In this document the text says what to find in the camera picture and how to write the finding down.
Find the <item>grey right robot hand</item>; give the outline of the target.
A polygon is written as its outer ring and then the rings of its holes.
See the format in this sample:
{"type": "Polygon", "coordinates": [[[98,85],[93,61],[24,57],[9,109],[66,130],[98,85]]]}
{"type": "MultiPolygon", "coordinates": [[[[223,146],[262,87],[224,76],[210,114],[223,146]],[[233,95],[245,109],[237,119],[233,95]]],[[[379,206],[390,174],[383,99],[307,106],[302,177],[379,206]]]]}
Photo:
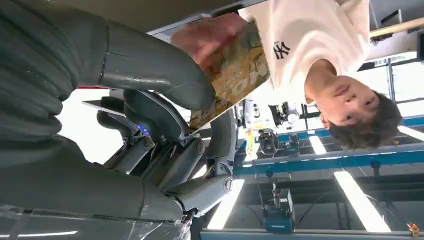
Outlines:
{"type": "Polygon", "coordinates": [[[132,111],[152,91],[198,110],[214,91],[180,49],[96,16],[0,12],[0,237],[188,240],[184,209],[139,177],[88,162],[56,116],[78,86],[122,89],[132,111]]]}

